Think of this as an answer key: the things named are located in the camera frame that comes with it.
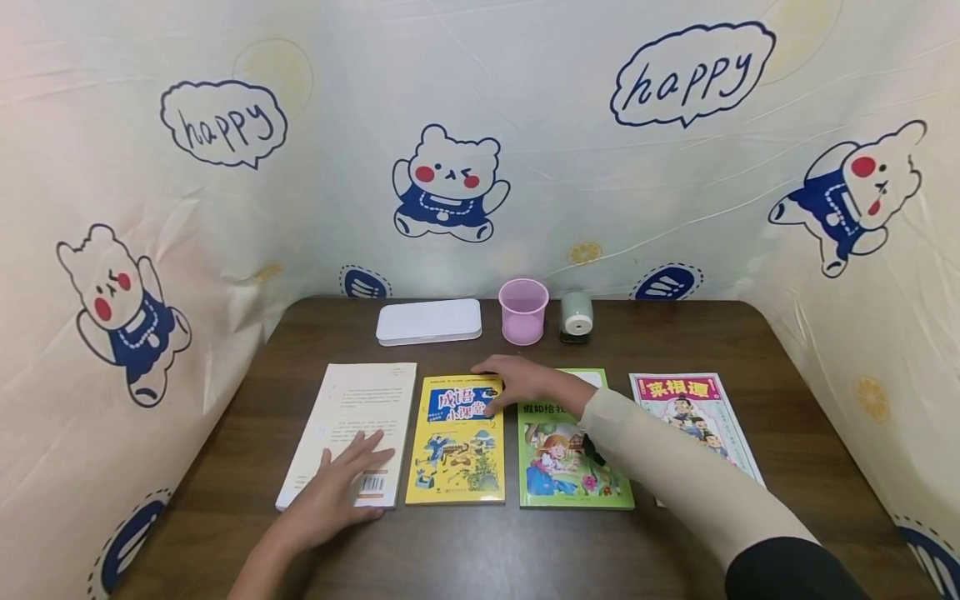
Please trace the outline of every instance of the right hand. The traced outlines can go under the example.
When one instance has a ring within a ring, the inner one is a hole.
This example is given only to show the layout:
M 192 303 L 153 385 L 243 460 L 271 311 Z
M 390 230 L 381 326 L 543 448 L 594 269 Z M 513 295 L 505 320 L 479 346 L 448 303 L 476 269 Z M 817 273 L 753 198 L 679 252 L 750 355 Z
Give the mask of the right hand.
M 503 378 L 503 392 L 487 405 L 485 417 L 492 417 L 511 404 L 549 398 L 579 420 L 596 392 L 596 388 L 576 375 L 519 356 L 494 354 L 470 371 L 493 372 Z
M 547 380 L 557 371 L 519 356 L 494 354 L 470 372 L 493 372 L 503 379 L 503 392 L 490 401 L 484 416 L 490 417 L 511 404 L 535 400 L 547 392 Z

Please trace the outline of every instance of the book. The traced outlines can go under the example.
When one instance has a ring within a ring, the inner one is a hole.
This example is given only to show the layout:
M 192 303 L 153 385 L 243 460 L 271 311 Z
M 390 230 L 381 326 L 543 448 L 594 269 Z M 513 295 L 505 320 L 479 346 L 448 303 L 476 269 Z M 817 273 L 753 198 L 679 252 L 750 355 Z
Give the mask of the book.
M 357 431 L 370 436 L 377 429 L 383 430 L 378 448 L 395 448 L 396 454 L 382 467 L 357 477 L 354 505 L 395 508 L 416 382 L 416 363 L 328 365 L 276 509 L 286 510 L 317 474 L 324 448 L 335 459 Z
M 407 504 L 504 502 L 503 391 L 495 375 L 425 377 L 407 482 Z
M 561 371 L 598 388 L 607 386 L 603 369 Z M 521 508 L 634 508 L 630 481 L 586 455 L 584 433 L 566 410 L 550 401 L 524 402 L 516 414 Z
M 715 372 L 630 373 L 634 401 L 680 429 L 706 452 L 715 452 L 764 486 L 754 454 Z

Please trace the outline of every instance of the sleeve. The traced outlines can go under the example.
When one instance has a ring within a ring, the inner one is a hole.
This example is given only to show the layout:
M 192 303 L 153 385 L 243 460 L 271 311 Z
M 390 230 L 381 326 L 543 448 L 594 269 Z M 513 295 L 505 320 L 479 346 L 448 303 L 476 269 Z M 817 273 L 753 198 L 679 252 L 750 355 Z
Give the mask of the sleeve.
M 724 584 L 729 600 L 867 600 L 866 592 L 820 544 L 772 538 L 733 559 Z
M 770 538 L 819 545 L 788 508 L 737 466 L 617 392 L 597 390 L 580 427 L 604 458 L 670 507 L 724 569 Z M 678 477 L 676 465 L 691 476 Z

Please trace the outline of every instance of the white book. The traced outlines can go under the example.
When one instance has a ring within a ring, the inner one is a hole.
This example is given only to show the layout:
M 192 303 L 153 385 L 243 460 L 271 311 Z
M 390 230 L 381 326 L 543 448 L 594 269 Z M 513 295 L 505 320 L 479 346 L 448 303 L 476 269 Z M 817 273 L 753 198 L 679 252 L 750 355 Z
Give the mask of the white book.
M 378 448 L 394 448 L 396 454 L 383 467 L 357 477 L 354 505 L 394 508 L 416 380 L 417 363 L 327 366 L 276 509 L 286 510 L 317 474 L 324 448 L 335 459 L 357 431 L 369 436 L 377 429 L 383 430 Z

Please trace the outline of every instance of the pink pen holder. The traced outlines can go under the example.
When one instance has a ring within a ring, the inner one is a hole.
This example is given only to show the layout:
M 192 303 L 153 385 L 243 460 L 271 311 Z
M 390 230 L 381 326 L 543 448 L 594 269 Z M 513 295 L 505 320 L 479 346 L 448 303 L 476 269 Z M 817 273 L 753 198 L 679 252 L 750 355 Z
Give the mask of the pink pen holder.
M 497 295 L 503 318 L 503 337 L 515 346 L 530 346 L 543 337 L 543 314 L 550 293 L 534 279 L 511 279 Z

